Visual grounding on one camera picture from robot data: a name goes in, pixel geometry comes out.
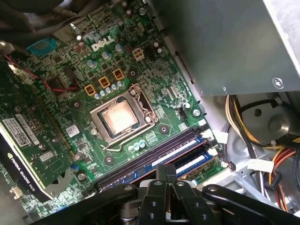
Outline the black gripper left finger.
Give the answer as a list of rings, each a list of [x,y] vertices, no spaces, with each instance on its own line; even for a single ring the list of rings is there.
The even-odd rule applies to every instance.
[[[167,166],[147,186],[119,184],[35,222],[37,225],[163,225]]]

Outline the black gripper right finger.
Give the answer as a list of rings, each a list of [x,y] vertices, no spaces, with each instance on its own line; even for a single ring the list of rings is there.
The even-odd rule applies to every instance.
[[[176,178],[174,165],[166,166],[175,196],[192,225],[298,225],[300,218],[251,197],[212,184],[201,194]]]

